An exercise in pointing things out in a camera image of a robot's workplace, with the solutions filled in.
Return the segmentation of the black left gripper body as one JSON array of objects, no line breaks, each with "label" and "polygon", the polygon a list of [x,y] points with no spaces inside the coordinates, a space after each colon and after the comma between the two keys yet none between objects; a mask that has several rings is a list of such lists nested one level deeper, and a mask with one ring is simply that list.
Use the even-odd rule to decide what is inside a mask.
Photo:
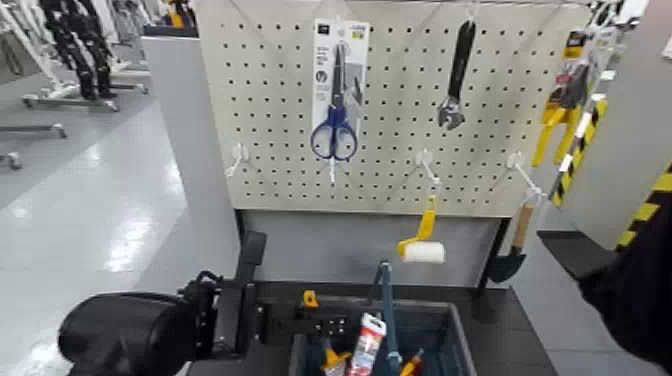
[{"label": "black left gripper body", "polygon": [[246,355],[257,334],[257,284],[227,281],[217,299],[214,355]]}]

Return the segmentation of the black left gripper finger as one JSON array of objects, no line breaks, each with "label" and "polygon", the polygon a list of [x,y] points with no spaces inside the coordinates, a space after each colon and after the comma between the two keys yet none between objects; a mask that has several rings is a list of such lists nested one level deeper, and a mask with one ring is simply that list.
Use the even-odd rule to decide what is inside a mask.
[{"label": "black left gripper finger", "polygon": [[239,284],[253,281],[256,268],[263,262],[266,244],[266,233],[248,231],[244,234],[235,274],[235,280]]},{"label": "black left gripper finger", "polygon": [[289,342],[295,335],[341,337],[350,331],[351,319],[344,309],[269,304],[264,306],[260,340]]}]

